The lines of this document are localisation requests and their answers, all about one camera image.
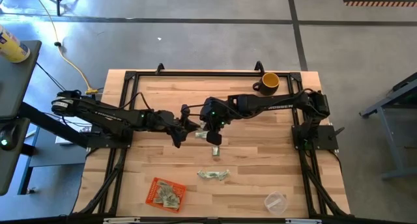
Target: yellow can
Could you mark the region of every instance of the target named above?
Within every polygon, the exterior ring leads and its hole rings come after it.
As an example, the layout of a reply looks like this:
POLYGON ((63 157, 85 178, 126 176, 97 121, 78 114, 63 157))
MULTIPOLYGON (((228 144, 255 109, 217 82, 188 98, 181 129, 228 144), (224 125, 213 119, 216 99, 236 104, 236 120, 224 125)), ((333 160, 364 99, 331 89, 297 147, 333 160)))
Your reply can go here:
POLYGON ((31 54, 30 49, 0 25, 0 55, 12 63, 20 63, 31 54))

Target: dollar bill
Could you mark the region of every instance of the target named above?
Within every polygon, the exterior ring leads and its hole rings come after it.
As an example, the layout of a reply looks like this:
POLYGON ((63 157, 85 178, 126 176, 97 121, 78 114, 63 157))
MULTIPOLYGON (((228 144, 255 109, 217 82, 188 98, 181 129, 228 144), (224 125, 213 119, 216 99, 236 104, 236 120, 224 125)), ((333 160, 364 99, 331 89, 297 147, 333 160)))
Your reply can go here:
POLYGON ((216 145, 211 146, 211 155, 220 156, 220 147, 216 145))
POLYGON ((214 172, 214 171, 204 172, 200 170, 198 171, 197 175, 200 176, 201 178, 206 178, 206 179, 217 178, 218 180, 222 181, 229 173, 230 171, 228 169, 226 169, 226 171, 224 172, 214 172))
POLYGON ((154 198, 154 203, 155 204, 163 204, 164 200, 162 198, 154 198))
POLYGON ((159 180, 157 184, 160 186, 156 191, 159 198, 154 198, 154 203, 163 204, 166 208, 178 209, 180 206, 180 197, 175 195, 173 186, 162 180, 159 180))
POLYGON ((208 132, 206 132, 206 131, 196 132, 195 133, 195 137, 196 138, 206 139, 207 138, 207 133, 208 132))
POLYGON ((174 202, 169 202, 169 201, 164 201, 164 207, 165 208, 178 209, 180 207, 180 204, 179 203, 174 203, 174 202))

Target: wooden table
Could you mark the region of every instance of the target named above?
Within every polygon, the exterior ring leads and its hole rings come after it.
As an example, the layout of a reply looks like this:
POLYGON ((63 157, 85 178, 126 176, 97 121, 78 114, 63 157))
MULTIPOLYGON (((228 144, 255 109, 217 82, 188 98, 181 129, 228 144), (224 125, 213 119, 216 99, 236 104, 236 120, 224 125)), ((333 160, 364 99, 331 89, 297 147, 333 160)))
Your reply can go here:
MULTIPOLYGON (((109 71, 103 102, 118 106, 125 71, 109 71)), ((301 74, 304 88, 321 90, 317 72, 301 74)), ((255 94, 252 84, 258 80, 258 77, 152 76, 141 77, 138 89, 151 108, 172 111, 179 117, 182 104, 202 104, 209 96, 225 100, 231 94, 255 94)), ((276 94, 288 94, 286 80, 281 80, 276 94)), ((145 109, 141 98, 137 99, 135 108, 145 109)), ((192 113, 199 113, 199 110, 193 108, 192 113)), ((191 117, 194 122, 199 122, 197 118, 191 117)), ((222 130, 223 143, 218 158, 212 157, 211 145, 204 139, 196 139, 193 133, 180 148, 175 148, 169 135, 136 132, 126 157, 117 215, 276 217, 268 212, 263 202, 269 193, 279 191, 288 200, 288 208, 282 217, 307 217, 300 160, 292 142, 292 125, 290 109, 266 111, 248 120, 234 120, 222 130), (230 175, 223 181, 203 180, 197 176, 200 169, 229 169, 230 175), (151 181, 156 176, 187 186, 179 214, 145 204, 151 181)), ((109 150, 100 149, 87 158, 75 212, 84 208, 102 185, 108 154, 109 150)), ((349 213, 338 161, 327 151, 317 151, 317 159, 323 186, 340 208, 349 213)), ((317 193, 311 186, 318 210, 317 193)), ((110 187, 108 207, 112 191, 113 187, 110 187)))

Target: gray floor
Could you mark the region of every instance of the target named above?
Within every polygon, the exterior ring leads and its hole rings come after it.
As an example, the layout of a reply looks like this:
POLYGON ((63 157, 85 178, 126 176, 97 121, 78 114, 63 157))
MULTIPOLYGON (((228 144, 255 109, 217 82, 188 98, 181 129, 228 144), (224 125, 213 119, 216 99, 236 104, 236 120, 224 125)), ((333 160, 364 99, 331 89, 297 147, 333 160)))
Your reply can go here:
MULTIPOLYGON (((43 0, 51 13, 54 4, 43 0)), ((66 16, 112 18, 290 19, 287 0, 65 0, 66 16)), ((415 21, 417 8, 354 8, 342 0, 295 0, 300 20, 415 21)), ((4 0, 7 14, 44 15, 36 0, 4 0)), ((67 89, 85 89, 78 73, 62 61, 50 23, 37 17, 0 17, 22 40, 43 42, 39 63, 67 89)), ((300 70, 292 25, 71 23, 57 24, 66 55, 104 85, 110 68, 247 69, 261 60, 266 69, 300 70)), ((301 26, 309 70, 319 72, 328 95, 331 121, 346 130, 338 136, 351 212, 358 217, 417 222, 417 177, 382 181, 394 168, 377 116, 358 112, 416 71, 416 27, 301 26)), ((42 111, 58 89, 36 69, 25 101, 42 111)), ((0 197, 0 220, 68 214, 82 165, 39 168, 31 185, 38 194, 19 197, 14 186, 0 197), (18 204, 22 211, 12 209, 18 204)))

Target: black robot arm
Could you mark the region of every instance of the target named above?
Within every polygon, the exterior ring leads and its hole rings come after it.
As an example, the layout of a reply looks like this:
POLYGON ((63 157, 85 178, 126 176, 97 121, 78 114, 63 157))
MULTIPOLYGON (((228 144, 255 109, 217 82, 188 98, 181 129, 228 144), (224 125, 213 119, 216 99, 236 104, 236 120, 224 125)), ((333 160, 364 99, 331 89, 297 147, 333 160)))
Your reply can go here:
POLYGON ((201 109, 200 120, 206 123, 204 130, 208 131, 207 141, 220 145, 222 136, 219 132, 232 120, 250 119, 263 111, 292 108, 301 109, 307 115, 307 119, 298 129, 299 137, 305 140, 315 137, 320 121, 330 114, 326 95, 311 89, 304 89, 293 95, 267 97, 238 94, 228 96, 226 101, 210 97, 205 100, 201 109))
POLYGON ((188 133, 199 125, 187 118, 175 118, 170 111, 153 109, 125 110, 102 103, 80 91, 63 91, 52 102, 52 111, 62 117, 79 117, 99 127, 107 136, 123 140, 132 130, 165 132, 179 148, 188 133))

